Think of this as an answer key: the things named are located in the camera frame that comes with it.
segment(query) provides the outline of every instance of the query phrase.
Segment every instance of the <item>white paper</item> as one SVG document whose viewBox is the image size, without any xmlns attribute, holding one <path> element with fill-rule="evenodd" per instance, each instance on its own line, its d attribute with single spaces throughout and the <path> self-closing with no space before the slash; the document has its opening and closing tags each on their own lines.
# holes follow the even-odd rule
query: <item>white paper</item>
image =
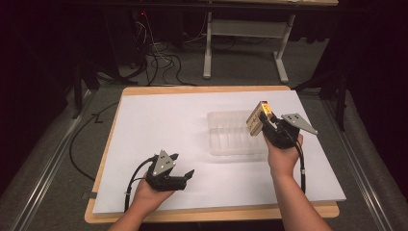
<svg viewBox="0 0 408 231">
<path fill-rule="evenodd" d="M 176 192 L 159 210 L 276 204 L 267 153 L 210 154 L 207 113 L 254 110 L 261 100 L 266 100 L 278 117 L 299 113 L 309 121 L 292 90 L 123 96 L 93 212 L 123 212 L 124 192 L 133 172 L 162 149 L 169 155 L 179 154 L 170 175 L 183 176 L 192 169 L 195 173 L 186 189 Z M 344 200 L 318 138 L 301 133 L 306 195 L 311 201 Z M 140 170 L 138 177 L 149 165 Z M 293 173 L 299 183 L 299 166 Z M 137 184 L 133 185 L 132 198 Z"/>
</svg>

